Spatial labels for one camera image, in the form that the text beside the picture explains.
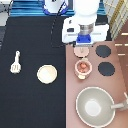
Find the ceramic dish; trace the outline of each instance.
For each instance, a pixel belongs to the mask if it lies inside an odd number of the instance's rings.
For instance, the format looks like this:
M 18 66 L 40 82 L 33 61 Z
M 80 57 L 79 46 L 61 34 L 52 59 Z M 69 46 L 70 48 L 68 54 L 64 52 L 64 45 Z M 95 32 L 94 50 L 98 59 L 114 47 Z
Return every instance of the ceramic dish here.
M 115 116 L 112 97 L 103 89 L 88 87 L 83 89 L 76 99 L 76 111 L 80 119 L 93 128 L 109 125 Z
M 52 83 L 57 77 L 57 70 L 52 65 L 44 65 L 39 68 L 37 77 L 42 83 Z

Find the black mat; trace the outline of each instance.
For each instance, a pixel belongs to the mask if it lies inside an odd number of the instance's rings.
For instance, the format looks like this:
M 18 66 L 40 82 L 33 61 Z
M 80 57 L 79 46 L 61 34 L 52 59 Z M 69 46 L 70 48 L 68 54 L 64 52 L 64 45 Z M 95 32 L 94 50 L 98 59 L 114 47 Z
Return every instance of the black mat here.
M 35 19 L 21 20 L 22 25 L 6 26 L 0 54 L 0 128 L 66 128 L 65 47 L 53 49 L 50 46 L 53 18 L 42 17 L 41 24 L 40 18 Z M 55 31 L 54 42 L 58 44 L 61 28 L 58 24 Z M 14 75 L 10 73 L 10 66 L 16 50 L 21 52 L 22 70 Z M 55 66 L 58 71 L 57 79 L 49 85 L 42 84 L 36 76 L 45 64 Z
M 111 54 L 111 49 L 106 45 L 99 45 L 96 48 L 96 54 L 102 58 L 106 58 Z
M 112 76 L 115 72 L 114 66 L 109 62 L 102 62 L 98 66 L 100 74 L 103 76 Z

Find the black tabletop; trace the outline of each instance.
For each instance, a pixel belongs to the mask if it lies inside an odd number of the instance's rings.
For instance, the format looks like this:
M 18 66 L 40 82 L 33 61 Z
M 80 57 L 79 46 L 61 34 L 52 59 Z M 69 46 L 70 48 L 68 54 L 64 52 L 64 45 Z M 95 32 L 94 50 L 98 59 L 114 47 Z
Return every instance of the black tabletop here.
M 0 51 L 0 128 L 66 128 L 66 56 L 65 47 L 50 44 L 52 17 L 9 17 Z M 53 45 L 61 45 L 66 17 L 58 17 Z M 107 22 L 99 16 L 97 22 Z M 20 51 L 19 74 L 10 66 Z M 55 66 L 57 79 L 49 85 L 37 79 L 38 69 Z

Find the table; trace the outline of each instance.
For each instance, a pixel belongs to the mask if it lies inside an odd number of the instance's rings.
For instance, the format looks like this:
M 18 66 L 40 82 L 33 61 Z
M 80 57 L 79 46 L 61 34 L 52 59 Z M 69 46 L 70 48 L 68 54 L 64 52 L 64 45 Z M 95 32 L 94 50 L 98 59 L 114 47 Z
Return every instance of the table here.
M 0 51 L 0 128 L 66 127 L 66 49 L 51 47 L 54 18 L 9 17 L 7 20 Z M 62 43 L 65 18 L 57 19 L 54 45 Z M 106 16 L 98 16 L 97 22 L 107 22 L 106 19 Z M 21 52 L 22 70 L 12 75 L 9 70 L 17 50 Z M 58 78 L 49 86 L 36 76 L 44 64 L 52 64 L 58 71 Z
M 107 58 L 101 58 L 96 55 L 95 49 L 98 45 L 107 45 L 111 48 L 111 55 Z M 79 60 L 73 52 L 73 47 L 66 47 L 66 128 L 90 128 L 84 124 L 78 117 L 75 110 L 75 101 L 77 95 L 86 87 L 100 87 L 106 90 L 114 99 L 115 103 L 125 100 L 124 92 L 126 87 L 117 55 L 115 42 L 104 41 L 98 42 L 94 47 L 89 48 L 88 60 L 92 64 L 92 72 L 86 80 L 79 80 L 75 73 L 75 63 Z M 102 76 L 98 71 L 100 62 L 108 61 L 115 67 L 115 73 L 112 76 Z M 128 110 L 117 111 L 114 120 L 106 128 L 127 128 L 128 127 Z

